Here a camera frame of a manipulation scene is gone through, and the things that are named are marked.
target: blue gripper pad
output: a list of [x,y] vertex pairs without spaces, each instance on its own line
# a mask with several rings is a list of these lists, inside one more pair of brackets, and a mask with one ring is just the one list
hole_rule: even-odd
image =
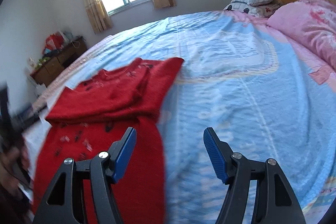
[[217,178],[225,183],[229,176],[226,173],[226,162],[224,160],[224,157],[216,144],[216,141],[220,142],[220,139],[217,137],[216,134],[215,136],[212,136],[209,129],[207,128],[206,130],[204,130],[203,141]]
[[111,155],[111,160],[115,162],[114,173],[112,175],[113,183],[117,183],[124,176],[136,142],[137,131],[129,127]]

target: dresser drawer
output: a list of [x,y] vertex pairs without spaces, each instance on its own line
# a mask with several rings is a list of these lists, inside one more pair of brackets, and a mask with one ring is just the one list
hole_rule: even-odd
[[40,68],[38,72],[33,75],[33,78],[36,83],[40,85],[45,84],[46,86],[48,86],[53,81],[53,78],[44,67]]
[[78,42],[74,42],[74,45],[76,46],[75,50],[78,56],[81,56],[84,52],[86,52],[87,47],[83,41],[83,39],[78,40]]
[[64,68],[62,67],[62,65],[59,63],[58,59],[56,57],[53,57],[52,59],[50,59],[46,65],[45,68],[47,69],[48,73],[50,75],[54,75],[55,73],[57,73],[58,71],[62,71],[64,70]]
[[76,49],[74,47],[67,48],[66,50],[60,52],[57,55],[58,61],[63,64],[66,60],[70,58],[74,53],[76,52]]

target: cord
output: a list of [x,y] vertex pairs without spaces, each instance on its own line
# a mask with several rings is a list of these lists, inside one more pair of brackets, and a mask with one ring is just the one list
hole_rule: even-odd
[[1,163],[1,165],[3,166],[3,168],[5,169],[5,171],[7,172],[7,173],[9,173],[9,175],[11,175],[13,178],[15,178],[15,179],[17,179],[24,187],[26,187],[26,188],[28,188],[29,190],[33,190],[29,185],[27,185],[25,182],[23,182],[22,180],[20,180],[17,176],[15,176],[12,172],[10,172],[9,170],[8,170],[8,168],[4,165],[4,163],[3,163],[3,161],[2,160],[0,160],[0,163]]
[[81,43],[79,41],[71,41],[72,45],[75,47],[75,48],[79,48],[81,46]]

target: metal screw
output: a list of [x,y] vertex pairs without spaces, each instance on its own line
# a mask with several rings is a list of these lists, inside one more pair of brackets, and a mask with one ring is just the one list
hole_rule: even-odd
[[270,165],[276,165],[277,164],[277,161],[275,159],[268,159],[267,162],[270,164]]
[[64,163],[65,163],[65,164],[71,164],[71,163],[72,163],[72,158],[66,158],[66,159],[64,160]]
[[234,158],[237,159],[237,160],[241,159],[242,156],[243,156],[243,155],[242,155],[241,153],[238,153],[238,152],[234,152],[234,153],[232,154],[232,157],[234,157]]
[[104,159],[104,158],[106,158],[108,155],[109,155],[109,153],[107,153],[107,152],[100,152],[99,155],[98,155],[98,157],[101,158],[101,159]]

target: wooden dresser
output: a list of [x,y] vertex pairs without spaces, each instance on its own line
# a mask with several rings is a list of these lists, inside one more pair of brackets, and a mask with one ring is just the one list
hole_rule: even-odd
[[34,71],[30,76],[36,83],[48,86],[86,50],[87,47],[83,37],[77,37],[75,41],[66,45],[62,51],[45,62],[41,68]]

